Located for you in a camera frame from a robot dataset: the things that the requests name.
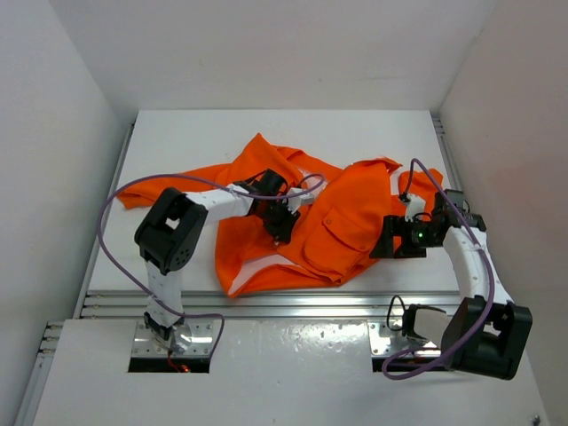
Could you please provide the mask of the orange zip jacket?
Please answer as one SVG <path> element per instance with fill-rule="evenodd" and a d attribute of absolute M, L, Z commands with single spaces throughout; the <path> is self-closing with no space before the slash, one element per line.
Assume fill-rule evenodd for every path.
<path fill-rule="evenodd" d="M 215 181 L 228 185 L 271 169 L 291 185 L 312 173 L 326 179 L 315 202 L 300 209 L 289 244 L 276 244 L 257 217 L 219 223 L 215 268 L 229 297 L 261 291 L 331 288 L 343 285 L 375 264 L 370 252 L 383 219 L 402 216 L 404 204 L 391 192 L 391 176 L 400 165 L 388 158 L 354 162 L 345 169 L 305 152 L 273 146 L 256 134 L 231 163 L 189 170 L 183 178 L 165 177 L 138 183 L 121 192 L 126 209 L 150 207 L 167 187 L 200 192 Z"/>

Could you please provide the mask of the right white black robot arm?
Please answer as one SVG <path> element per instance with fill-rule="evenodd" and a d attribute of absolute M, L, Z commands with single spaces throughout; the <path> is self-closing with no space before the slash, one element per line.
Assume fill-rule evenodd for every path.
<path fill-rule="evenodd" d="M 400 325 L 387 320 L 385 326 L 404 346 L 387 356 L 383 370 L 413 372 L 431 364 L 437 370 L 513 379 L 533 316 L 502 286 L 487 247 L 484 219 L 470 212 L 456 190 L 437 193 L 432 211 L 414 194 L 402 200 L 404 215 L 384 217 L 371 258 L 424 258 L 428 249 L 442 248 L 462 300 L 453 314 L 431 305 L 402 304 Z"/>

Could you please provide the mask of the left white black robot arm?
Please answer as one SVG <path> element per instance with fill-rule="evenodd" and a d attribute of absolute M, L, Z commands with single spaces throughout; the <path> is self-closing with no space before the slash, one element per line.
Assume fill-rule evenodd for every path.
<path fill-rule="evenodd" d="M 168 342 L 175 326 L 184 322 L 182 269 L 189 263 L 203 228 L 234 217 L 258 217 L 277 242 L 289 243 L 300 217 L 300 188 L 286 194 L 285 178 L 267 170 L 218 189 L 181 192 L 166 188 L 135 232 L 134 241 L 146 265 L 151 292 L 144 314 L 146 327 Z"/>

